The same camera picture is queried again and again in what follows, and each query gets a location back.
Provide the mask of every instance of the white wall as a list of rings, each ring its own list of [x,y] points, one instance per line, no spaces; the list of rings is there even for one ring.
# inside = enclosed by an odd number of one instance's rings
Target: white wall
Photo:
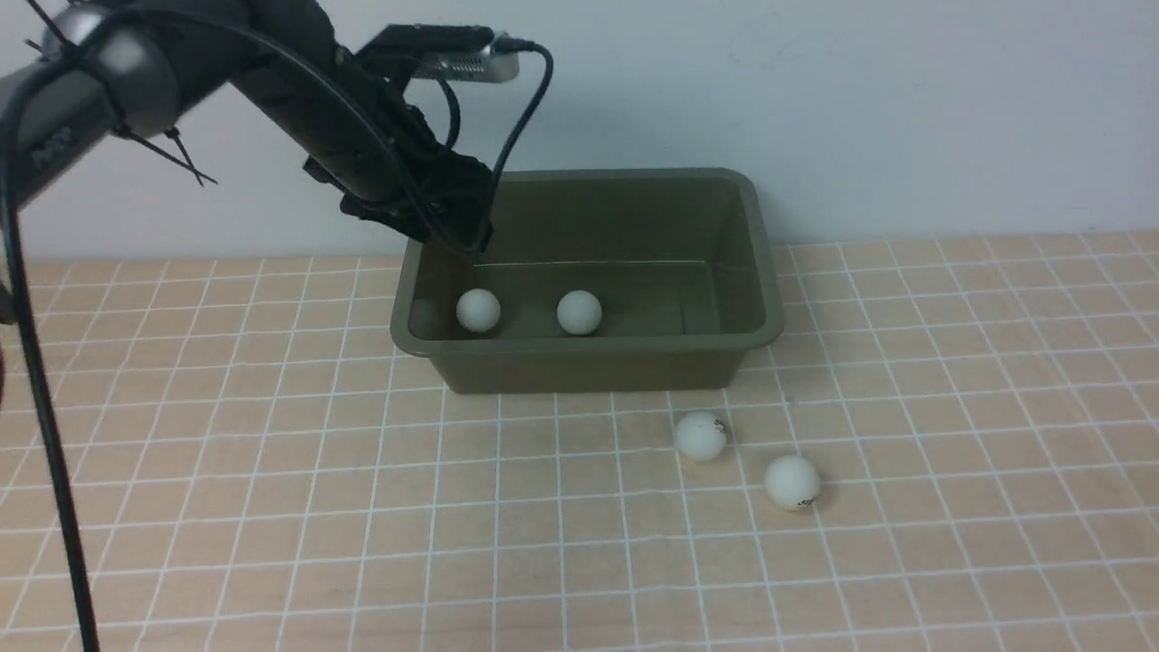
[[[512,169],[727,166],[790,240],[1114,229],[1159,220],[1153,0],[323,0],[340,41],[482,23],[556,54]],[[6,0],[0,67],[35,19]],[[465,88],[462,149],[493,160],[535,83]],[[411,94],[439,130],[440,96]],[[105,142],[24,215],[38,255],[381,251],[296,145],[232,89],[182,123],[187,173]]]

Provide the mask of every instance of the white grid line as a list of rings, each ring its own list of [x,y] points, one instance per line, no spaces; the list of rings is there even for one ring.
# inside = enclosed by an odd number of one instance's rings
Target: white grid line
[[[945,255],[945,250],[941,249],[941,244],[940,243],[939,243],[939,250],[941,250],[942,255]],[[954,274],[954,281],[955,283],[960,283],[960,280],[957,278],[957,274]],[[970,312],[974,313],[974,306],[970,306]],[[990,346],[991,351],[994,351],[994,346],[993,346],[993,343],[990,339],[990,336],[987,334],[985,334],[985,332],[983,332],[983,336],[986,339],[986,345]],[[1000,365],[999,368],[1001,369],[1003,376],[1006,378],[1007,383],[1012,382],[1012,380],[1009,378],[1009,372],[1006,369],[1006,366]],[[1043,453],[1047,454],[1047,455],[1049,455],[1049,453],[1047,452],[1045,442],[1042,439],[1042,433],[1038,432],[1037,426],[1034,425],[1034,420],[1030,419],[1030,412],[1026,409],[1026,404],[1023,403],[1022,397],[1018,396],[1018,394],[1015,394],[1014,396],[1018,400],[1019,409],[1022,411],[1022,415],[1026,416],[1027,423],[1030,425],[1030,428],[1032,428],[1032,431],[1034,433],[1035,441],[1038,444],[1038,447],[1042,448]],[[974,418],[970,417],[969,411],[965,409],[964,402],[961,402],[960,408],[962,409],[963,413],[965,415],[965,419],[970,424],[970,426],[975,427]],[[981,439],[979,439],[978,444],[979,445],[982,444]],[[985,456],[986,464],[990,466],[991,469],[993,469],[994,468],[993,460],[990,456],[990,452],[986,450],[985,447],[983,447],[983,455]],[[1048,462],[1051,463],[1051,464],[1054,464],[1054,460],[1050,460],[1049,457],[1048,457]],[[1056,477],[1059,478],[1059,482],[1062,482],[1062,477],[1057,476],[1058,472],[1057,471],[1054,471],[1054,472],[1056,474]],[[1015,517],[1018,517],[1018,511],[1014,510],[1014,501],[1011,500],[1009,493],[1006,491],[1006,485],[1003,484],[1001,481],[998,477],[994,478],[994,483],[998,485],[998,491],[1001,493],[1003,501],[1004,501],[1004,504],[1006,506],[1006,510],[1009,511],[1011,514],[1014,514]],[[1038,557],[1038,551],[1035,549],[1034,542],[1030,540],[1029,535],[1027,535],[1026,527],[1025,527],[1022,520],[1015,518],[1014,519],[1014,526],[1018,528],[1019,536],[1022,539],[1023,544],[1026,545],[1027,550],[1030,554],[1030,559],[1034,561],[1035,566],[1038,567],[1038,574],[1042,577],[1043,584],[1047,587],[1047,592],[1050,595],[1050,600],[1054,603],[1055,610],[1058,613],[1059,617],[1062,618],[1063,625],[1066,628],[1066,636],[1071,639],[1071,644],[1074,645],[1076,650],[1080,649],[1079,638],[1074,633],[1074,628],[1071,624],[1071,621],[1067,620],[1066,610],[1063,608],[1063,601],[1058,598],[1058,591],[1055,588],[1054,584],[1051,584],[1051,581],[1050,581],[1050,578],[1048,578],[1047,573],[1043,571],[1043,564],[1042,564],[1042,561]]]
[[[389,404],[389,403],[391,403],[391,400],[387,398],[387,404]],[[438,507],[437,507],[437,505],[438,505],[438,491],[439,491],[439,483],[442,482],[442,475],[443,475],[442,474],[443,466],[439,464],[439,462],[443,461],[443,446],[444,446],[444,442],[445,442],[445,440],[444,440],[444,432],[446,430],[445,425],[442,423],[442,418],[446,417],[446,390],[443,390],[443,398],[442,398],[440,404],[439,404],[439,417],[440,417],[440,423],[439,423],[439,427],[438,427],[438,444],[437,444],[437,449],[436,449],[436,453],[435,453],[435,462],[436,462],[436,464],[435,464],[435,496],[431,497],[431,503],[435,506],[431,507],[431,526],[430,526],[430,533],[428,534],[428,539],[427,539],[427,583],[423,586],[422,629],[421,629],[420,635],[418,635],[420,636],[420,644],[418,644],[420,650],[425,650],[427,649],[427,617],[428,617],[428,614],[430,613],[430,608],[429,607],[430,607],[430,601],[431,601],[431,576],[433,574],[431,572],[431,569],[432,569],[433,562],[435,562],[435,522],[438,520]],[[498,584],[498,578],[491,578],[491,580],[495,581],[496,584]]]
[[[357,292],[357,287],[358,287],[358,283],[357,283],[357,279],[356,279],[355,280],[355,291],[356,292]],[[388,378],[387,378],[387,382],[386,382],[386,387],[387,388],[394,386],[394,369],[395,369],[394,360],[391,360],[391,371],[388,373]],[[334,371],[334,379],[335,379],[335,381],[337,381],[337,379],[340,378],[341,372],[342,372],[342,366],[338,365],[338,367]],[[389,411],[391,411],[391,401],[389,401],[389,397],[387,397],[387,401],[384,402],[384,404],[382,404],[382,424],[386,424],[386,419],[387,419],[387,416],[388,416]],[[371,478],[371,485],[370,485],[370,506],[369,506],[370,510],[366,513],[366,530],[365,530],[365,534],[363,535],[363,554],[362,554],[362,558],[358,559],[358,585],[355,588],[355,608],[353,608],[353,611],[350,614],[350,636],[347,639],[347,650],[348,650],[348,652],[353,652],[353,649],[355,649],[355,637],[358,633],[358,614],[359,614],[358,608],[362,606],[363,581],[364,581],[364,579],[366,577],[366,562],[370,558],[370,541],[371,541],[371,536],[373,534],[374,514],[377,513],[374,511],[374,506],[377,505],[377,500],[378,500],[378,477],[380,475],[380,469],[382,468],[381,467],[381,464],[382,464],[382,450],[385,448],[384,445],[386,442],[386,437],[387,437],[387,431],[386,431],[386,427],[384,426],[384,427],[379,428],[378,449],[377,449],[377,452],[374,454],[374,464],[371,466],[371,467],[359,467],[359,469],[372,469],[373,472],[374,472],[374,475]],[[319,452],[325,452],[325,450],[326,449],[323,449],[321,446],[319,446]],[[314,470],[315,474],[318,474],[320,471],[322,471],[322,470],[321,469],[315,469]],[[431,520],[433,521],[435,520],[435,508],[433,507],[430,508],[430,515],[431,515]]]
[[[257,283],[254,283],[254,291],[256,291],[256,290],[257,290]],[[206,293],[209,292],[209,283],[205,284],[204,292],[206,292]],[[250,300],[253,300],[253,293],[250,294]],[[252,303],[247,305],[247,307],[246,307],[246,313],[242,316],[240,329],[245,328],[246,320],[249,318],[250,307],[252,307]],[[145,324],[145,320],[143,318],[141,320],[141,328],[144,328],[144,324]],[[232,350],[232,352],[229,354],[231,361],[233,361],[233,360],[235,360],[238,358],[238,351],[240,349],[241,349],[241,338],[236,338],[234,340],[234,344],[233,344],[233,350]],[[210,419],[205,423],[205,432],[206,432],[206,434],[213,428],[213,420],[217,418],[218,408],[220,408],[221,400],[225,397],[226,388],[227,388],[227,386],[229,383],[229,373],[231,372],[232,372],[232,369],[226,369],[225,376],[221,379],[221,389],[218,391],[218,401],[216,402],[213,411],[210,415]],[[161,416],[161,410],[158,409],[158,420],[160,420],[160,416]],[[156,430],[156,423],[154,423],[153,427],[150,430],[150,437],[153,435],[153,431],[155,431],[155,430]],[[150,621],[152,618],[153,610],[156,608],[158,598],[161,595],[161,587],[163,586],[163,583],[165,583],[165,574],[166,574],[166,571],[168,571],[168,569],[169,569],[170,562],[173,561],[173,551],[176,549],[176,547],[177,547],[177,540],[180,539],[178,535],[180,535],[180,532],[181,532],[181,523],[185,520],[185,513],[189,510],[189,503],[190,503],[190,499],[194,496],[194,485],[195,485],[194,478],[196,478],[198,476],[198,470],[202,467],[202,462],[205,460],[205,450],[209,448],[210,441],[211,440],[209,438],[203,438],[202,439],[202,445],[198,448],[197,461],[194,463],[192,475],[189,478],[189,486],[185,488],[185,496],[184,496],[184,498],[182,499],[182,503],[181,503],[181,511],[177,513],[177,521],[173,526],[173,537],[169,540],[169,545],[168,545],[168,549],[166,550],[166,554],[165,554],[165,562],[161,564],[161,572],[158,576],[156,587],[154,587],[154,589],[153,589],[153,599],[150,601],[148,611],[147,611],[147,614],[145,616],[146,621]],[[145,452],[143,449],[141,450],[141,459],[144,459],[144,457],[145,457]],[[127,493],[130,491],[132,491],[131,486],[125,490],[126,496],[127,496]],[[105,544],[105,550],[108,550],[109,548],[111,548],[110,544],[111,544],[112,533],[110,533],[109,539],[110,539],[110,541],[109,541],[108,544]],[[224,584],[221,586],[221,591],[223,592],[226,591],[226,586]],[[145,630],[146,630],[146,628],[141,628],[141,632],[140,632],[140,635],[137,638],[137,645],[138,646],[140,646],[141,640],[144,640],[144,638],[145,638]]]
[[[676,432],[676,411],[672,409],[672,393],[664,393],[664,400],[668,402],[668,427],[670,433]],[[688,492],[686,491],[687,485],[684,481],[684,462],[677,456],[676,460],[676,477],[679,482],[680,488],[680,507],[684,511],[684,539],[688,542],[688,555],[691,556],[692,565],[692,579],[695,584],[697,591],[697,603],[700,607],[700,628],[702,631],[701,640],[712,640],[712,633],[708,628],[708,610],[705,608],[705,586],[700,580],[700,562],[697,558],[697,542],[695,542],[695,530],[692,529],[692,512],[688,511]]]
[[[795,255],[793,257],[794,257],[794,265],[796,265],[796,257],[795,257]],[[844,264],[844,259],[845,259],[844,258],[844,254],[841,254],[843,264]],[[850,277],[850,284],[851,285],[853,284],[852,277]],[[816,323],[817,322],[817,315],[816,315],[816,312],[812,308],[812,303],[809,302],[809,301],[806,301],[806,308],[809,310],[809,317],[812,320],[814,323]],[[874,336],[874,343],[877,345],[879,353],[881,353],[882,358],[885,359],[887,357],[884,354],[884,351],[881,347],[881,343],[877,342],[876,335]],[[832,362],[832,358],[830,358],[830,354],[829,354],[829,346],[824,342],[824,339],[821,340],[821,353],[824,357],[826,364],[831,364]],[[897,387],[897,382],[894,380],[892,371],[889,369],[888,364],[887,364],[885,369],[889,371],[890,382],[894,383],[894,386],[896,388]],[[837,382],[837,378],[833,374],[831,366],[829,366],[828,374],[833,380],[833,386],[837,388],[837,396],[838,396],[838,398],[839,400],[844,400],[845,398],[844,391],[841,390],[840,383]],[[781,387],[783,387],[783,383],[780,380],[780,373],[779,372],[777,373],[777,376],[778,376],[778,381],[777,381],[778,384],[781,386]],[[844,413],[845,423],[850,427],[850,433],[853,433],[855,435],[857,434],[857,427],[854,426],[853,415],[850,413],[848,404],[845,403],[844,401],[839,401],[839,403],[841,404],[841,412]],[[903,409],[903,411],[905,413],[905,419],[906,419],[906,422],[910,425],[910,431],[912,432],[913,431],[913,422],[910,418],[909,409],[905,408],[905,403],[904,402],[902,403],[902,409]],[[790,430],[790,433],[793,434],[794,444],[796,445],[797,450],[800,450],[800,444],[797,444],[799,442],[799,437],[797,437],[797,433],[796,433],[796,427],[793,425],[793,416],[788,411],[788,408],[786,408],[786,418],[788,419],[788,423],[789,423],[789,430]],[[869,490],[873,493],[874,504],[877,506],[877,511],[879,511],[879,513],[881,515],[882,523],[889,523],[889,519],[888,519],[888,517],[885,514],[884,504],[882,503],[881,495],[877,491],[877,483],[876,483],[876,481],[873,477],[873,471],[869,468],[869,462],[866,459],[865,449],[862,448],[860,441],[857,441],[857,449],[858,449],[858,456],[861,460],[861,466],[862,466],[862,468],[866,471],[866,478],[868,479]],[[846,618],[846,622],[848,623],[850,633],[852,636],[853,629],[854,629],[854,627],[853,627],[853,614],[852,614],[852,610],[851,610],[850,605],[848,605],[848,599],[845,595],[845,591],[841,588],[841,583],[840,583],[841,574],[837,572],[837,564],[833,561],[833,551],[832,551],[832,548],[829,545],[829,536],[825,534],[825,525],[824,525],[824,522],[821,521],[821,513],[817,510],[814,510],[814,513],[815,513],[815,517],[816,517],[816,519],[818,521],[818,525],[819,525],[818,532],[821,533],[822,544],[825,547],[825,556],[829,559],[829,567],[830,567],[830,570],[831,570],[831,572],[833,574],[833,587],[837,589],[837,595],[841,600],[841,610],[845,613],[845,618]],[[902,555],[901,555],[901,552],[899,552],[899,550],[897,548],[897,540],[894,536],[892,529],[887,526],[885,527],[885,533],[889,536],[890,547],[892,548],[894,556],[897,559],[898,569],[904,569],[904,564],[902,563]],[[906,594],[907,603],[909,603],[910,608],[913,610],[913,616],[914,616],[914,618],[917,618],[918,625],[920,627],[921,638],[925,642],[926,646],[930,647],[930,635],[926,631],[926,624],[925,624],[924,618],[921,617],[921,610],[918,609],[918,602],[913,598],[913,587],[910,586],[910,580],[907,578],[903,578],[902,583],[905,585],[905,594]],[[857,638],[854,638],[854,649],[855,650],[860,649],[860,645],[857,642]]]
[[[305,293],[306,293],[306,284],[305,283],[302,283],[301,291],[302,291],[302,295],[305,295]],[[300,303],[298,306],[297,313],[294,314],[294,322],[298,321],[299,316],[301,316],[301,305]],[[282,388],[282,381],[285,379],[285,366],[284,365],[290,359],[290,351],[291,351],[291,346],[290,346],[290,343],[287,343],[286,344],[286,351],[283,354],[283,360],[282,360],[283,367],[282,367],[282,371],[278,373],[278,382],[277,382],[277,388],[278,389]],[[277,408],[277,405],[278,405],[278,397],[277,397],[277,390],[275,390],[274,402],[270,405],[270,413],[265,416],[265,428],[263,428],[265,432],[269,432],[270,426],[274,423],[274,415],[275,415],[275,409]],[[226,595],[228,595],[229,578],[233,574],[233,567],[234,567],[233,565],[235,563],[235,559],[238,558],[238,550],[241,547],[241,535],[242,535],[242,533],[245,532],[245,528],[246,528],[246,518],[248,517],[249,505],[250,505],[250,503],[254,499],[254,486],[257,484],[256,472],[261,468],[261,464],[262,464],[262,455],[265,452],[265,442],[267,442],[267,438],[262,438],[261,441],[260,441],[260,444],[257,445],[257,455],[254,457],[254,468],[253,468],[255,475],[249,479],[248,486],[246,488],[246,499],[245,499],[245,503],[242,504],[242,507],[241,507],[241,517],[240,517],[240,519],[238,521],[238,530],[233,534],[233,545],[231,547],[231,550],[229,550],[229,567],[226,569],[226,571],[225,571],[225,578],[221,580],[221,594],[218,595],[218,603],[217,603],[217,607],[213,609],[214,620],[213,620],[213,624],[210,627],[210,632],[209,632],[209,636],[207,636],[209,640],[213,640],[213,635],[217,631],[217,624],[220,622],[220,618],[221,618],[221,610],[225,608]],[[306,527],[305,523],[302,523],[302,528],[305,528],[305,527]],[[286,595],[285,600],[286,600],[286,605],[289,605],[290,603],[290,596]]]
[[[314,266],[314,259],[316,259],[316,258],[311,259],[311,268],[312,269]],[[309,281],[311,281],[312,278],[313,278],[313,273],[307,273],[306,274],[306,278],[305,278],[305,280],[302,283],[302,292],[309,291]],[[350,296],[349,296],[350,300],[347,301],[347,320],[345,320],[345,323],[347,323],[348,328],[350,325],[350,317],[353,314],[353,307],[355,307],[353,298],[355,298],[357,287],[358,287],[358,283],[357,283],[357,278],[355,278],[350,283]],[[299,312],[298,312],[298,318],[301,318],[301,307],[300,306],[299,306]],[[347,347],[347,335],[348,334],[349,334],[349,329],[343,330],[343,332],[342,332],[342,343],[338,346],[338,352],[342,352],[343,350],[345,350],[345,347]],[[322,423],[322,437],[321,437],[321,440],[318,444],[318,454],[314,457],[314,472],[309,475],[309,493],[306,497],[306,514],[311,513],[311,506],[313,506],[313,504],[314,504],[314,493],[315,493],[315,491],[318,489],[318,469],[319,469],[319,467],[322,466],[322,453],[326,450],[326,437],[327,437],[327,434],[329,434],[330,418],[334,415],[334,397],[337,395],[337,389],[338,389],[338,369],[337,369],[337,367],[335,367],[335,369],[334,369],[334,379],[330,381],[330,396],[329,396],[329,400],[326,403],[326,418],[325,418],[325,420]],[[389,397],[387,397],[387,400],[385,401],[385,403],[389,404]],[[302,522],[301,522],[301,532],[298,533],[298,547],[297,547],[296,552],[294,552],[293,571],[290,573],[290,589],[286,592],[286,601],[285,601],[285,605],[283,606],[284,611],[282,614],[282,622],[278,625],[278,639],[277,639],[278,640],[278,650],[282,649],[282,642],[283,642],[283,639],[285,637],[285,631],[286,631],[286,623],[290,620],[290,607],[291,607],[291,605],[293,602],[293,599],[294,599],[294,587],[298,584],[298,570],[299,570],[299,567],[301,565],[301,551],[302,551],[302,548],[306,544],[306,534],[309,532],[309,520],[311,520],[311,517],[307,515],[302,520]]]

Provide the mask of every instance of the black cable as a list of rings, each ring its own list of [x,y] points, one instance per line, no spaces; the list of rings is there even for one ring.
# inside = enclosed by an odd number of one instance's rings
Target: black cable
[[[445,79],[437,79],[438,87],[443,89],[446,97],[446,110],[451,113],[451,124],[446,130],[446,148],[454,148],[459,141],[459,130],[462,127],[462,109],[459,107],[459,96],[454,94],[454,88]]]
[[[539,81],[539,88],[535,89],[535,94],[531,96],[531,101],[527,102],[527,108],[523,110],[523,115],[519,116],[518,122],[515,123],[515,127],[508,135],[505,142],[503,142],[503,148],[500,151],[500,155],[495,159],[495,167],[491,168],[491,188],[490,196],[494,199],[495,192],[498,190],[500,180],[503,176],[503,168],[506,167],[508,156],[511,155],[511,149],[515,148],[515,144],[519,140],[519,135],[523,134],[524,127],[531,122],[531,117],[535,115],[535,109],[539,108],[540,102],[544,101],[544,95],[547,94],[547,87],[552,85],[552,75],[555,73],[555,59],[552,57],[552,52],[540,45],[539,43],[533,43],[531,41],[523,41],[519,38],[501,38],[496,43],[496,50],[504,52],[535,52],[544,58],[544,76]]]
[[[0,116],[0,230],[2,230],[5,251],[7,254],[8,276],[12,284],[10,291],[13,313],[20,331],[21,346],[24,352],[25,367],[28,368],[32,401],[36,406],[37,422],[41,428],[41,437],[44,442],[49,475],[59,514],[60,534],[64,541],[65,557],[68,564],[68,574],[72,584],[73,601],[76,608],[81,646],[85,652],[100,652],[96,614],[93,608],[92,588],[88,583],[83,541],[81,539],[80,526],[76,520],[76,507],[73,500],[72,486],[68,477],[68,464],[60,440],[60,430],[57,423],[56,411],[52,408],[52,391],[48,380],[44,357],[41,351],[39,338],[36,334],[36,316],[32,308],[28,283],[28,271],[24,262],[23,246],[20,234],[16,185],[13,182],[14,166],[12,164],[10,155],[17,147],[20,125],[23,120],[24,112],[37,93],[60,76],[76,68],[81,58],[86,56],[93,46],[102,43],[104,37],[111,32],[112,29],[125,24],[130,20],[153,17],[161,21],[192,23],[228,31],[236,36],[247,38],[263,47],[267,47],[275,54],[278,54],[286,63],[297,67],[300,72],[304,72],[316,83],[321,85],[322,88],[338,100],[348,109],[350,115],[353,116],[355,119],[370,133],[374,144],[386,153],[387,159],[395,167],[395,173],[399,176],[403,192],[415,205],[415,210],[418,212],[423,222],[431,229],[431,232],[443,239],[447,246],[460,250],[462,247],[454,242],[454,240],[442,228],[442,225],[430,214],[429,206],[423,202],[420,190],[414,178],[410,176],[409,170],[406,168],[398,152],[394,151],[389,140],[382,134],[381,130],[378,129],[373,120],[371,120],[362,111],[358,104],[340,86],[330,81],[308,60],[286,49],[280,43],[248,28],[195,14],[165,9],[127,9],[118,12],[103,20],[82,43],[70,44],[67,38],[65,38],[65,36],[60,32],[59,28],[57,28],[57,25],[36,3],[36,1],[27,1],[60,41],[61,57],[46,63],[43,68],[25,79],[12,94],[3,115]],[[490,188],[493,197],[495,189],[498,185],[503,167],[506,164],[506,159],[510,155],[511,149],[515,147],[515,144],[522,134],[524,127],[531,120],[531,117],[539,107],[539,103],[542,101],[544,95],[547,93],[547,87],[551,83],[554,69],[552,54],[546,47],[524,41],[509,41],[508,43],[512,47],[512,51],[526,50],[538,52],[544,57],[546,68],[539,88],[532,96],[532,100],[529,102],[523,115],[519,117],[515,129],[508,135],[508,139],[503,145],[503,149],[500,153],[498,160],[493,170]],[[453,123],[453,126],[455,129],[452,130],[452,137],[449,137],[449,141],[451,142],[458,138],[458,124]]]
[[[111,28],[105,28],[102,31],[99,27],[94,30],[94,36],[103,38],[103,34],[109,29]],[[45,67],[25,79],[9,98],[3,116],[0,116],[0,230],[3,232],[5,252],[8,258],[13,313],[20,330],[21,346],[24,350],[28,382],[31,387],[32,402],[36,405],[36,418],[41,426],[41,439],[44,442],[49,476],[52,481],[52,493],[56,497],[60,520],[60,537],[64,540],[65,558],[68,562],[68,578],[72,584],[73,602],[76,607],[81,647],[85,652],[99,652],[101,645],[97,640],[96,614],[93,610],[93,594],[88,584],[85,547],[76,521],[76,506],[68,482],[68,463],[60,444],[60,430],[56,411],[52,409],[52,390],[49,387],[44,357],[41,352],[39,338],[36,335],[36,317],[32,312],[28,272],[20,239],[16,184],[13,182],[14,166],[10,160],[12,153],[16,151],[20,124],[28,104],[43,88],[72,72],[75,67],[75,58],[82,56],[87,46],[81,44],[70,50],[72,52],[46,64]]]
[[[341,86],[338,86],[337,83],[331,81],[328,76],[326,76],[326,74],[322,73],[322,71],[318,69],[318,67],[314,66],[314,64],[309,63],[293,50],[290,50],[285,45],[265,36],[264,34],[239,24],[219,21],[217,19],[210,19],[206,16],[201,16],[197,14],[175,12],[172,9],[131,8],[131,9],[125,9],[125,12],[137,14],[144,19],[158,19],[162,22],[168,21],[175,23],[197,24],[202,27],[209,27],[227,31],[229,34],[233,34],[234,36],[240,36],[242,38],[250,41],[256,45],[265,47],[267,50],[280,57],[285,63],[298,68],[299,72],[305,73],[306,76],[314,80],[315,83],[319,83],[323,89],[326,89],[327,93],[333,95],[334,98],[337,100],[338,103],[341,103],[343,108],[345,108],[347,111],[349,111],[349,113],[359,123],[359,125],[362,125],[362,127],[370,133],[371,139],[374,140],[374,145],[378,146],[378,148],[386,154],[387,161],[394,167],[394,173],[399,177],[399,184],[402,185],[402,192],[407,196],[407,200],[414,204],[415,211],[418,213],[418,219],[423,222],[423,225],[427,226],[427,228],[429,228],[432,233],[438,235],[440,240],[446,242],[449,247],[457,250],[458,252],[461,254],[473,252],[471,250],[469,244],[464,246],[462,243],[457,242],[455,239],[451,236],[451,234],[447,233],[446,229],[443,228],[442,222],[435,219],[435,217],[431,214],[430,206],[422,197],[422,191],[418,189],[418,185],[415,182],[414,177],[410,176],[410,170],[407,169],[407,166],[402,161],[402,157],[394,149],[394,146],[391,144],[389,139],[382,133],[382,131],[378,127],[378,125],[374,124],[374,120],[372,120],[362,110],[362,108],[358,105],[358,102],[356,102],[350,96],[349,93],[347,93]]]
[[[410,54],[374,54],[373,57],[359,59],[359,61],[396,61],[399,59],[423,65],[422,59],[411,57]],[[446,142],[443,146],[452,149],[455,142],[459,141],[459,130],[462,127],[462,108],[459,105],[459,96],[454,93],[454,88],[451,87],[451,83],[445,78],[436,76],[435,81],[443,90],[443,96],[446,98],[446,110],[451,113],[451,124],[446,130]]]
[[[37,2],[36,0],[24,0],[24,1],[29,7],[32,8],[34,12],[36,12],[37,17],[39,17],[41,21],[45,24],[45,27],[49,28],[49,31],[52,32],[52,36],[56,37],[57,42],[60,43],[61,50],[67,50],[73,46],[73,43],[65,37],[65,34],[60,31],[60,28],[57,27],[57,23],[53,22],[51,17],[49,17],[49,14],[44,10],[44,7],[41,7],[39,2]],[[32,47],[39,50],[39,47],[37,47],[35,43],[31,43],[29,41],[25,41],[24,43],[29,43],[30,45],[32,45]]]

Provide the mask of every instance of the robotic arm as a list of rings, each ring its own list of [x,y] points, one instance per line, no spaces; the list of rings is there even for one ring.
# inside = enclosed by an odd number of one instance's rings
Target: robotic arm
[[[105,134],[162,133],[232,83],[301,145],[311,176],[343,192],[347,214],[420,241],[433,230],[461,250],[486,248],[497,175],[440,142],[403,93],[414,78],[508,81],[519,72],[517,51],[537,49],[533,43],[488,28],[389,25],[351,52],[336,43],[315,0],[88,0],[71,5],[54,23],[59,35],[79,43],[126,9],[139,10],[140,20],[110,30],[82,69],[59,78],[31,101],[13,162],[17,205]],[[176,12],[205,22],[172,20]],[[220,25],[283,45],[347,97]],[[0,78],[0,110],[22,81],[65,54],[66,46],[46,30],[42,47],[41,61]],[[387,137],[393,153],[374,146],[372,134],[352,119],[348,100]]]
[[[16,213],[105,135],[145,141],[232,83],[308,154],[305,170],[342,192],[342,212],[462,254],[486,249],[508,154],[547,90],[551,53],[488,28],[388,25],[352,52],[315,0],[70,0],[46,20],[41,58],[0,76],[0,232],[13,292],[0,323],[20,324],[49,457],[86,652],[96,623],[68,471],[57,432],[23,272]],[[458,101],[447,81],[503,82],[518,52],[547,67],[494,169],[453,151]],[[452,110],[440,142],[403,98],[436,79]],[[0,400],[3,358],[0,352]]]

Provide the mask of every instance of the white ball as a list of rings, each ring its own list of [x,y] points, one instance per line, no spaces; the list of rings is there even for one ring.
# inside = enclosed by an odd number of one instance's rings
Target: white ball
[[[690,412],[676,425],[676,449],[697,462],[708,462],[724,450],[728,430],[712,412]]]
[[[555,316],[568,334],[586,336],[598,328],[599,320],[604,317],[604,308],[591,292],[575,290],[560,299]]]
[[[475,287],[459,296],[454,315],[464,329],[472,334],[486,334],[500,322],[500,300],[489,291]]]
[[[765,470],[765,493],[785,510],[802,510],[821,496],[821,476],[812,462],[786,455],[774,460]]]

